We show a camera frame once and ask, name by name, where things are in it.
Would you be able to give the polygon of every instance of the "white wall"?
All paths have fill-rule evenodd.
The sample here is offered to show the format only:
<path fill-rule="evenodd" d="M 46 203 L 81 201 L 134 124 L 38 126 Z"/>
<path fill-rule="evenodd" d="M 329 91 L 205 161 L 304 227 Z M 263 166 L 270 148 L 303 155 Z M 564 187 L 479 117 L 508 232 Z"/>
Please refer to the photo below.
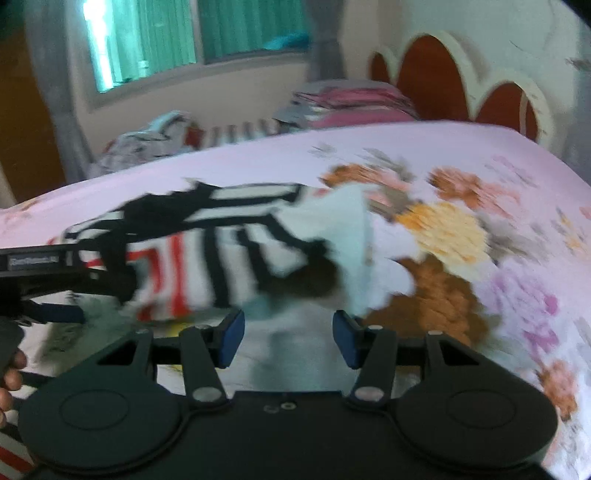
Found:
<path fill-rule="evenodd" d="M 379 39 L 401 54 L 416 33 L 446 30 L 465 48 L 480 77 L 514 69 L 542 89 L 557 124 L 560 154 L 575 103 L 582 23 L 560 0 L 379 0 Z"/>
<path fill-rule="evenodd" d="M 366 77 L 368 58 L 378 45 L 378 0 L 347 0 L 341 42 L 347 73 Z M 202 128 L 271 117 L 306 81 L 301 61 L 188 80 L 153 89 L 91 111 L 86 102 L 74 41 L 70 68 L 76 114 L 91 149 L 98 153 L 117 135 L 144 126 L 170 110 L 190 112 Z"/>

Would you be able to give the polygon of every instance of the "window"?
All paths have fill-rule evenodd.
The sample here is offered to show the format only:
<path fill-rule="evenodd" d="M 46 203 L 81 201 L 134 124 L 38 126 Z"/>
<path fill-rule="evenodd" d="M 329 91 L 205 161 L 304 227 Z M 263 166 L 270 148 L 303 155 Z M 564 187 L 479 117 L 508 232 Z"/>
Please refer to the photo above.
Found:
<path fill-rule="evenodd" d="M 84 0 L 96 88 L 190 64 L 303 49 L 302 0 Z"/>

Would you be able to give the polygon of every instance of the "finger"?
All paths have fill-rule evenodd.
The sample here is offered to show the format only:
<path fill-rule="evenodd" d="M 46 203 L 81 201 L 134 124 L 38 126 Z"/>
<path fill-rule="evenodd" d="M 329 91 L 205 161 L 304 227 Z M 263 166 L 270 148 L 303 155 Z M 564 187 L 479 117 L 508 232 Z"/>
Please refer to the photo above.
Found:
<path fill-rule="evenodd" d="M 27 356 L 23 353 L 23 351 L 19 350 L 16 352 L 14 358 L 12 359 L 12 366 L 18 368 L 19 370 L 27 366 Z"/>
<path fill-rule="evenodd" d="M 22 387 L 22 376 L 15 368 L 9 368 L 4 373 L 4 385 L 11 391 L 20 390 Z"/>
<path fill-rule="evenodd" d="M 0 410 L 8 411 L 12 410 L 12 404 L 14 399 L 10 392 L 6 388 L 0 388 Z"/>

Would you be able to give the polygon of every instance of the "folded clothes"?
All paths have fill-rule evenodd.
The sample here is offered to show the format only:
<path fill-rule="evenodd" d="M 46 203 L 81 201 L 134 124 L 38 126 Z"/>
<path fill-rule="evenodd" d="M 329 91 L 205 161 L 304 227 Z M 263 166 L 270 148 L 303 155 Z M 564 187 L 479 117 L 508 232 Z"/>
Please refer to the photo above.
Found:
<path fill-rule="evenodd" d="M 292 105 L 275 114 L 279 121 L 300 128 L 334 128 L 418 119 L 413 103 L 395 86 L 383 82 L 348 80 L 294 92 Z"/>

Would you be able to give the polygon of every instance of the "headboard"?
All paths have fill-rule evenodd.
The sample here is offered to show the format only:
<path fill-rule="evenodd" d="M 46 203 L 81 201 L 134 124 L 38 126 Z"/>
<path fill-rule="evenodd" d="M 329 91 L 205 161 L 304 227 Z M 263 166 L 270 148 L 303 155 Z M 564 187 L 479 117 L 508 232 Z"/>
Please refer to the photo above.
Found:
<path fill-rule="evenodd" d="M 508 69 L 479 79 L 460 43 L 445 31 L 414 36 L 400 58 L 380 47 L 370 58 L 369 76 L 396 85 L 423 120 L 501 125 L 546 149 L 552 142 L 553 116 L 533 80 Z"/>

